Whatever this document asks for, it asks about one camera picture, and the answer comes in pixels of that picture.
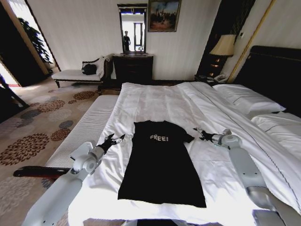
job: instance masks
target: black t-shirt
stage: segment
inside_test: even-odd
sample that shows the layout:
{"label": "black t-shirt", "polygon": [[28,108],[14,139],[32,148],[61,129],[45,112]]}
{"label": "black t-shirt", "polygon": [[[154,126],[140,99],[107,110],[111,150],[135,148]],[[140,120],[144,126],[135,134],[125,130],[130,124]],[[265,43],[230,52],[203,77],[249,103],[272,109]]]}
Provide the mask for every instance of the black t-shirt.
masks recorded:
{"label": "black t-shirt", "polygon": [[133,148],[118,199],[206,207],[184,142],[194,137],[167,121],[134,122]]}

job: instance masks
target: white duvet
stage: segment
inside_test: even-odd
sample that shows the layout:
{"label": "white duvet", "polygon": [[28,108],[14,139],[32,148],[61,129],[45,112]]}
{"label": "white duvet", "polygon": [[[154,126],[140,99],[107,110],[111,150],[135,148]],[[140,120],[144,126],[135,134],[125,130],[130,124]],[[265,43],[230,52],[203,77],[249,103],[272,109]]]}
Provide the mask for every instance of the white duvet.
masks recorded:
{"label": "white duvet", "polygon": [[[131,154],[133,122],[146,120],[175,123],[196,137],[186,147],[202,183],[207,208],[117,200]],[[301,212],[301,162],[223,101],[210,86],[201,82],[173,87],[125,83],[99,143],[111,133],[126,134],[126,137],[107,152],[100,167],[84,181],[69,207],[69,224],[81,225],[88,218],[170,218],[195,224],[254,225],[252,210],[258,207],[245,193],[228,151],[198,139],[194,127],[202,127],[210,133],[231,129],[242,138],[243,148],[254,159],[270,191]],[[160,153],[154,150],[153,158],[160,158]],[[179,181],[179,186],[189,185]]]}

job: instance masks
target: nightstand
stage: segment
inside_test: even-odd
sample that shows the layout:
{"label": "nightstand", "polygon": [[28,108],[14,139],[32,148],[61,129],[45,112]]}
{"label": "nightstand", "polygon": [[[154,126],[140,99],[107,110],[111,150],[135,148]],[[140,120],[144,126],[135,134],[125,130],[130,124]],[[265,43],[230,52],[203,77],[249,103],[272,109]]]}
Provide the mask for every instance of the nightstand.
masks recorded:
{"label": "nightstand", "polygon": [[214,85],[220,84],[220,83],[218,83],[215,80],[209,80],[207,78],[208,77],[205,77],[205,76],[197,76],[197,75],[195,75],[194,76],[194,81],[201,81],[201,82],[207,83],[211,87],[214,86]]}

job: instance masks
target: table lamp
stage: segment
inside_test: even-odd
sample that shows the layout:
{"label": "table lamp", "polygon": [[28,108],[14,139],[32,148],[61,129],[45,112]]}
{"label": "table lamp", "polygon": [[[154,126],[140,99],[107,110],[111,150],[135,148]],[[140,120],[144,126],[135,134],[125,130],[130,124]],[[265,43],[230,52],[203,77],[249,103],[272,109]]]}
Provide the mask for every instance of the table lamp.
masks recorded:
{"label": "table lamp", "polygon": [[209,53],[211,55],[220,56],[214,60],[213,64],[210,64],[210,67],[212,68],[209,73],[210,76],[215,77],[219,75],[227,58],[234,55],[235,37],[235,34],[223,34],[218,43]]}

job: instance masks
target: white robot arm segment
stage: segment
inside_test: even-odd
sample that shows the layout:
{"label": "white robot arm segment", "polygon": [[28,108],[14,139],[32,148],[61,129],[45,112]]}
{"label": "white robot arm segment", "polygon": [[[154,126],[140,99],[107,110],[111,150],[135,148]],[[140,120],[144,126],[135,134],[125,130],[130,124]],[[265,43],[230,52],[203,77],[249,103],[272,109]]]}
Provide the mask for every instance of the white robot arm segment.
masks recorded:
{"label": "white robot arm segment", "polygon": [[259,207],[268,210],[254,210],[253,216],[258,226],[299,226],[301,216],[290,206],[280,201],[267,188],[262,174],[249,153],[241,148],[242,141],[232,135],[229,129],[223,134],[209,134],[194,128],[201,134],[200,139],[229,149],[231,162],[243,183],[250,199]]}
{"label": "white robot arm segment", "polygon": [[22,226],[55,226],[80,191],[83,180],[94,173],[107,150],[124,138],[123,135],[112,139],[113,135],[106,137],[103,144],[94,148],[91,142],[85,142],[75,150],[75,152],[82,150],[83,153],[75,159],[73,168],[60,176],[38,199],[28,211]]}

